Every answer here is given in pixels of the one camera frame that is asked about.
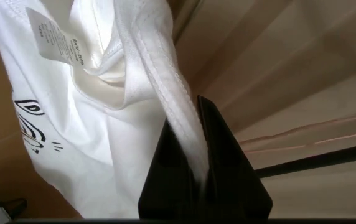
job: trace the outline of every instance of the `white t-shirt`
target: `white t-shirt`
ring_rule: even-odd
[[[36,38],[62,35],[47,36],[53,31],[37,29],[27,12],[77,38],[86,67],[55,56],[61,46],[44,54],[51,46]],[[207,147],[171,32],[165,1],[0,0],[0,52],[25,147],[36,171],[85,218],[138,217],[166,115],[205,180]]]

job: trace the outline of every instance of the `tiled floor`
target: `tiled floor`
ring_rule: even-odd
[[[11,100],[11,87],[0,59],[0,201],[24,197],[21,218],[80,218],[77,211],[47,184],[24,149]]]

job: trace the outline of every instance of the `garment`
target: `garment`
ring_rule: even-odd
[[[80,39],[87,67],[41,56],[30,10]],[[25,147],[85,218],[138,217],[166,115],[205,181],[207,146],[171,32],[165,1],[0,0],[0,52]]]

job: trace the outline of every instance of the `black bar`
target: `black bar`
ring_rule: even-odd
[[[255,170],[259,178],[356,161],[356,146]]]

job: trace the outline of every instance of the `wooden floor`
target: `wooden floor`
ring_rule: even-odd
[[[24,197],[21,218],[81,218],[34,170],[22,143],[12,105],[11,86],[0,58],[0,201]]]

